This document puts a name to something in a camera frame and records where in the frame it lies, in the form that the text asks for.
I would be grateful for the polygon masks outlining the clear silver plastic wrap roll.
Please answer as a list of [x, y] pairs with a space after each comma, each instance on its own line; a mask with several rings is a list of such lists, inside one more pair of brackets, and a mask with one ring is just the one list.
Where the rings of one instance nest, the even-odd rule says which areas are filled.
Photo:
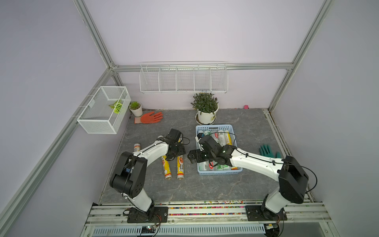
[[219, 144], [223, 147], [225, 146], [227, 143], [226, 143], [226, 139], [225, 139], [225, 136], [224, 136], [224, 131], [223, 130], [219, 130], [217, 132], [218, 134], [218, 140], [219, 140]]

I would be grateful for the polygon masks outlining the yellow red plastic wrap roll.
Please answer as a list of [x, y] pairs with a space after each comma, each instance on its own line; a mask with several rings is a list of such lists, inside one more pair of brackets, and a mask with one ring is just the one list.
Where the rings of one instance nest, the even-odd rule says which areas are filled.
[[170, 170], [169, 162], [167, 161], [167, 156], [162, 156], [162, 165], [163, 165], [163, 173], [165, 180], [170, 180], [172, 178], [172, 173]]

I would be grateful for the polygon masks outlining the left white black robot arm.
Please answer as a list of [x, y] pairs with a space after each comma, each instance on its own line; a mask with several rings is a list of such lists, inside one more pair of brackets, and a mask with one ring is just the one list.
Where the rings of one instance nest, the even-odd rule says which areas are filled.
[[121, 193], [133, 205], [127, 223], [166, 223], [168, 208], [155, 206], [144, 190], [147, 167], [163, 156], [176, 158], [186, 153], [182, 132], [171, 129], [165, 137], [137, 152], [123, 152], [110, 177], [110, 187]]

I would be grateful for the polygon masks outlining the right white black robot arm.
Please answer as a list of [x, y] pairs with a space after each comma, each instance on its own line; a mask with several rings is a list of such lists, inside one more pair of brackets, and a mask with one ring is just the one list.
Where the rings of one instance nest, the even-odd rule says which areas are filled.
[[217, 165], [238, 167], [265, 176], [277, 183], [260, 206], [247, 206], [249, 221], [285, 220], [284, 208], [289, 204], [302, 204], [308, 194], [309, 168], [299, 164], [292, 156], [267, 157], [245, 151], [234, 145], [221, 145], [210, 135], [198, 140], [198, 149], [188, 153], [191, 163], [214, 162]]

